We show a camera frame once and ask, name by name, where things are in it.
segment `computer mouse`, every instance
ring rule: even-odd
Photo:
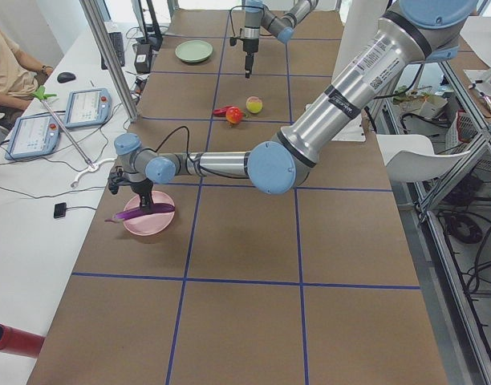
[[[60,72],[56,77],[57,82],[59,83],[67,83],[76,79],[76,75],[72,72]]]

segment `pink plate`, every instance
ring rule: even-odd
[[[154,203],[169,203],[174,205],[172,198],[165,192],[153,191],[152,201]],[[139,207],[140,197],[135,195],[127,204],[124,206],[124,211],[129,209],[135,209]],[[174,212],[166,214],[151,214],[143,215],[142,217],[137,217],[133,219],[128,219],[124,221],[124,227],[130,233],[135,235],[153,235],[159,233],[165,229],[169,223],[171,223],[174,218]]]

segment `red tomato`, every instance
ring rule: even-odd
[[[226,111],[226,119],[231,124],[239,124],[244,119],[244,113],[238,107],[230,107]]]

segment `white table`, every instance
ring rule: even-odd
[[[108,31],[123,32],[126,50],[124,70],[135,72],[135,54],[132,44],[125,37],[131,24],[107,24]],[[60,84],[56,76],[62,71],[76,74],[76,80]],[[128,85],[132,86],[135,76],[124,73]],[[56,93],[58,98],[49,99],[54,110],[65,110],[70,91],[95,87],[106,87],[112,96],[112,108],[120,103],[108,71],[100,69],[99,50],[87,28],[66,53],[46,83],[47,93]],[[45,111],[38,100],[34,100],[25,115]],[[113,140],[125,132],[128,116],[124,107],[116,110],[112,119],[104,125],[102,132],[109,143],[100,159],[115,158]],[[73,133],[80,140],[95,128],[84,128]],[[65,135],[60,135],[58,148],[71,144]],[[100,132],[80,143],[81,148],[95,161],[106,144]],[[50,160],[62,160],[72,167],[86,168],[81,155],[72,147],[48,156]],[[52,196],[71,191],[70,184],[77,172],[66,164],[33,160],[28,163],[9,164],[0,149],[0,186],[27,193],[35,197]],[[76,190],[105,186],[113,163],[103,164],[93,174],[83,176]],[[56,203],[67,202],[67,207],[91,206],[96,208],[102,188],[86,192],[73,192],[55,198],[31,199],[15,192],[0,189],[0,323],[46,335],[63,290],[71,274],[83,240],[91,224],[94,210],[72,209],[64,218],[54,219]],[[0,384],[23,385],[26,383],[35,360],[0,353]]]

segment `blue and white control box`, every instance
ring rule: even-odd
[[[49,114],[16,120],[5,159],[18,160],[51,154],[59,142],[59,126]]]
[[[106,88],[72,91],[69,94],[64,125],[66,128],[99,126],[110,119],[112,100]]]

